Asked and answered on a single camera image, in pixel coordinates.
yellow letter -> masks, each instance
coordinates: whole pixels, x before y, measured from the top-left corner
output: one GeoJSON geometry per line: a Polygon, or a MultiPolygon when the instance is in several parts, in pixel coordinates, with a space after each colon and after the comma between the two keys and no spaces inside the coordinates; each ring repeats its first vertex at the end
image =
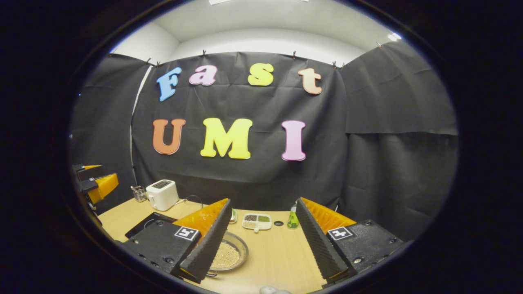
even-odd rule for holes
{"type": "Polygon", "coordinates": [[[250,119],[240,118],[235,120],[227,133],[219,118],[205,119],[203,124],[207,127],[207,131],[205,133],[205,145],[200,151],[201,156],[215,157],[214,144],[216,144],[218,153],[221,157],[224,157],[227,149],[232,144],[229,152],[230,158],[251,158],[251,153],[247,150],[249,128],[253,125],[250,119]]]}
{"type": "Polygon", "coordinates": [[[254,86],[268,86],[274,80],[271,74],[273,71],[274,67],[270,63],[255,63],[249,70],[251,74],[247,80],[254,86]]]}

white ceiling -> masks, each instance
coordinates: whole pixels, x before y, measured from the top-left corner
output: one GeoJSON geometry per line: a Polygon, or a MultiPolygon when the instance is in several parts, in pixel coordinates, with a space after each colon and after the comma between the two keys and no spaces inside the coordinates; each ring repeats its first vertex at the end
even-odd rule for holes
{"type": "Polygon", "coordinates": [[[334,0],[232,0],[211,6],[194,0],[154,21],[178,41],[237,29],[305,31],[369,51],[389,42],[388,29],[334,0]]]}

pen holder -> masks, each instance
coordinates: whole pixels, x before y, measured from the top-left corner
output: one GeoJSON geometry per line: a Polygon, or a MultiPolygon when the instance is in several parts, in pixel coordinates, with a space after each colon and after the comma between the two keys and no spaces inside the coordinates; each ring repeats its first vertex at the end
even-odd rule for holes
{"type": "Polygon", "coordinates": [[[142,186],[133,187],[131,186],[132,193],[134,195],[134,198],[138,202],[144,202],[147,199],[147,193],[145,192],[145,189],[142,186]]]}

colorful foam letter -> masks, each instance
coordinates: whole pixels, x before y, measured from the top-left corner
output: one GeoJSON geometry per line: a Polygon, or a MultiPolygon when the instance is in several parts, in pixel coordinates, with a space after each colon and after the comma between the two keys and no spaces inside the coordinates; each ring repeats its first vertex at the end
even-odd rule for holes
{"type": "Polygon", "coordinates": [[[217,71],[218,71],[218,69],[214,65],[199,66],[195,70],[196,73],[193,74],[189,78],[189,82],[193,85],[199,85],[199,84],[202,84],[204,86],[212,85],[216,81],[214,79],[214,76],[216,75],[217,71]]]}
{"type": "Polygon", "coordinates": [[[305,91],[314,95],[318,95],[322,92],[321,87],[316,87],[316,80],[321,80],[322,76],[320,76],[320,74],[314,73],[314,69],[308,68],[300,70],[298,74],[303,76],[303,88],[305,91]]]}
{"type": "Polygon", "coordinates": [[[207,127],[207,132],[205,133],[205,145],[200,151],[201,156],[215,157],[214,144],[216,144],[218,153],[221,157],[224,157],[227,149],[232,144],[229,152],[230,158],[251,158],[251,153],[247,150],[249,128],[253,125],[250,119],[240,118],[235,120],[227,133],[219,118],[205,119],[203,124],[207,127]]]}
{"type": "Polygon", "coordinates": [[[251,74],[247,80],[254,86],[268,86],[274,80],[271,74],[273,71],[274,67],[270,63],[255,63],[249,70],[251,74]]]}
{"type": "Polygon", "coordinates": [[[173,141],[170,145],[163,142],[163,134],[168,121],[166,119],[156,119],[153,121],[153,147],[160,154],[173,154],[178,151],[181,140],[181,128],[185,125],[185,119],[173,119],[173,141]]]}
{"type": "Polygon", "coordinates": [[[301,151],[301,130],[305,128],[305,123],[299,120],[286,120],[281,123],[281,126],[286,133],[285,152],[281,158],[288,161],[304,160],[305,153],[301,151]]]}
{"type": "Polygon", "coordinates": [[[164,101],[174,94],[176,90],[173,89],[173,87],[178,85],[178,77],[176,75],[179,73],[181,73],[181,68],[177,67],[156,80],[156,82],[160,84],[160,92],[162,93],[160,101],[164,101]]]}

wooden table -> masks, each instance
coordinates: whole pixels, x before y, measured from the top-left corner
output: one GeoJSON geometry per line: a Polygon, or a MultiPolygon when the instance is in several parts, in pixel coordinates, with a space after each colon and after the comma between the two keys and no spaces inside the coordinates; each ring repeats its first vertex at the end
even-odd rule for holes
{"type": "MultiPolygon", "coordinates": [[[[126,241],[124,236],[131,228],[153,212],[180,219],[201,208],[200,203],[181,202],[167,211],[154,210],[148,201],[127,202],[101,214],[103,228],[115,240],[126,241]]],[[[229,224],[227,230],[242,238],[249,249],[249,256],[240,267],[225,272],[218,272],[216,277],[207,277],[201,284],[191,284],[218,293],[258,294],[263,286],[286,289],[292,294],[309,293],[320,290],[326,284],[316,265],[314,256],[305,239],[301,226],[296,229],[287,227],[288,211],[236,210],[238,222],[229,224]],[[242,227],[246,213],[265,213],[272,217],[272,228],[253,230],[242,227]],[[283,226],[274,222],[280,220],[283,226]]]]}

